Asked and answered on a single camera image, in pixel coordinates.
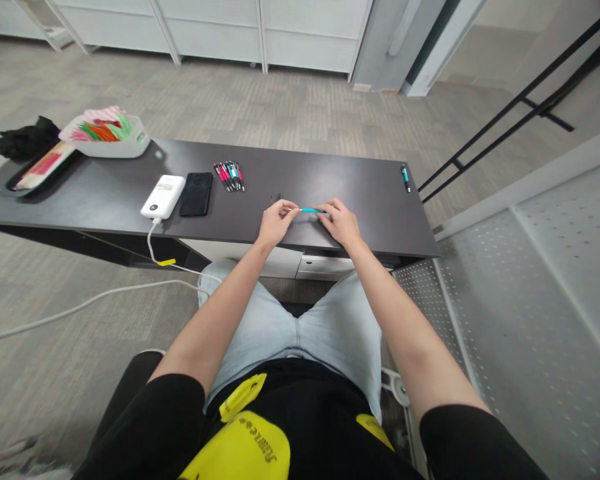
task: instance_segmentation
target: pale skin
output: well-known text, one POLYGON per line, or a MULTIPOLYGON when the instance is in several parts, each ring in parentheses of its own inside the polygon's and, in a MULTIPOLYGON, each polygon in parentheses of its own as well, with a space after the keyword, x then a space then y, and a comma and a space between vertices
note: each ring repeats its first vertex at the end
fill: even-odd
MULTIPOLYGON (((489 412, 431 324, 364 242, 355 215, 337 198, 315 208, 329 214, 316 215, 353 260, 416 418, 450 404, 489 412)), ((298 212, 287 200, 264 211, 252 248, 176 337, 149 381, 182 373, 198 380, 209 394, 267 257, 298 212)))

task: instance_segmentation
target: person's right hand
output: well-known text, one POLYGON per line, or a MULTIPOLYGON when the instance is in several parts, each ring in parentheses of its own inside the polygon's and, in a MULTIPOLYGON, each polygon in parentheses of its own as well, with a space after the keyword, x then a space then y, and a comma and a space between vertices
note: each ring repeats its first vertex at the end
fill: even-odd
POLYGON ((364 242, 358 228, 358 220, 340 199, 331 199, 314 208, 324 210, 329 214, 331 218, 324 213, 316 213, 316 216, 320 218, 320 222, 329 230, 331 236, 338 240, 344 248, 348 250, 356 243, 364 242))

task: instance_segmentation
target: wrist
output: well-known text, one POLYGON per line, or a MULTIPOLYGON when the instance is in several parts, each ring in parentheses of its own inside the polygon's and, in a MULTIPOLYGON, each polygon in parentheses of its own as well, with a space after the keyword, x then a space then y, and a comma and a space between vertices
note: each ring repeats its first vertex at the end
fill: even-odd
POLYGON ((352 257, 355 253, 358 253, 365 249, 369 249, 366 242, 361 236, 356 236, 351 238, 350 240, 347 240, 345 243, 342 244, 342 246, 345 248, 350 257, 352 257))
POLYGON ((267 255, 272 252, 277 243, 258 237, 253 243, 254 248, 267 255))

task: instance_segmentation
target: hand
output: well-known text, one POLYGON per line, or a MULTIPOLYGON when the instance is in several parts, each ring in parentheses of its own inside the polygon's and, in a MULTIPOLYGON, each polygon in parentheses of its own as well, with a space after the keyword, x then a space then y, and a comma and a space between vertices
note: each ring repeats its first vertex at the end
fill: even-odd
POLYGON ((291 221, 299 212, 300 208, 294 202, 278 200, 262 214, 256 242, 274 248, 285 237, 291 221))
POLYGON ((364 243, 358 228, 358 220, 340 199, 331 199, 314 208, 324 210, 329 214, 331 218, 324 213, 316 213, 316 216, 320 218, 320 222, 329 230, 331 236, 338 240, 346 250, 356 243, 364 243))

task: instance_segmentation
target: power cord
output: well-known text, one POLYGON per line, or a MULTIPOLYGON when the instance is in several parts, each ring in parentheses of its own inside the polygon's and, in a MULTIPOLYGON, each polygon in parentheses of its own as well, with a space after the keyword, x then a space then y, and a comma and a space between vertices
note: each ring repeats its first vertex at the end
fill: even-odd
MULTIPOLYGON (((184 270, 184 271, 188 271, 191 273, 196 273, 202 277, 209 277, 212 278, 216 281, 218 281, 219 283, 222 283, 222 280, 220 280, 217 277, 214 277, 213 275, 209 275, 207 273, 201 273, 201 272, 197 272, 194 270, 189 270, 186 269, 184 267, 181 267, 179 265, 175 265, 175 260, 167 260, 164 262, 158 262, 158 260, 155 259, 155 257, 153 256, 153 248, 151 247, 151 234, 153 233, 154 228, 156 228, 156 225, 159 225, 161 222, 161 219, 153 219, 153 225, 151 226, 151 229, 149 230, 149 234, 147 235, 147 244, 149 246, 149 252, 151 254, 151 260, 153 260, 156 264, 158 265, 170 265, 174 268, 180 269, 180 270, 184 270)), ((104 298, 108 295, 112 295, 114 293, 121 293, 121 292, 126 292, 126 291, 131 291, 131 290, 139 290, 139 289, 144 289, 144 288, 150 288, 150 287, 158 287, 160 285, 168 285, 170 283, 180 283, 181 285, 185 285, 187 287, 189 287, 190 289, 196 290, 198 292, 204 293, 206 294, 206 296, 210 296, 211 294, 206 291, 203 290, 201 288, 198 288, 190 283, 184 282, 182 280, 164 280, 164 281, 160 281, 160 282, 154 282, 154 283, 144 283, 142 285, 132 285, 130 287, 120 287, 120 288, 116 288, 116 289, 112 289, 112 290, 107 290, 106 292, 102 292, 98 295, 96 295, 93 298, 90 298, 89 300, 87 300, 84 303, 81 303, 80 305, 71 308, 69 310, 65 310, 64 312, 60 312, 60 313, 56 313, 55 315, 52 315, 50 317, 46 317, 43 318, 42 320, 38 320, 35 322, 31 322, 31 323, 27 323, 26 325, 22 325, 20 327, 16 327, 14 329, 11 330, 5 330, 0 332, 0 340, 7 338, 7 337, 11 337, 13 335, 18 335, 19 333, 24 333, 26 331, 29 330, 33 330, 34 328, 38 328, 38 327, 42 327, 43 325, 48 325, 52 322, 55 322, 56 320, 60 320, 68 315, 71 315, 72 313, 75 313, 79 310, 82 310, 83 308, 88 307, 90 304, 92 304, 95 301, 100 300, 101 298, 104 298)))
POLYGON ((216 280, 218 283, 222 283, 222 280, 220 280, 217 277, 214 277, 213 275, 209 275, 208 273, 200 273, 195 270, 189 270, 184 267, 181 267, 180 265, 176 265, 174 259, 165 260, 165 261, 156 260, 155 256, 153 255, 153 248, 151 246, 151 234, 153 233, 153 230, 156 228, 156 226, 160 225, 161 222, 162 222, 162 219, 154 218, 153 225, 151 226, 151 229, 149 230, 149 234, 147 235, 147 246, 149 247, 149 253, 151 254, 151 260, 153 260, 154 263, 160 265, 161 267, 169 266, 169 267, 177 268, 178 270, 184 270, 184 271, 188 271, 191 273, 196 273, 196 274, 200 275, 201 277, 209 277, 209 278, 216 280))

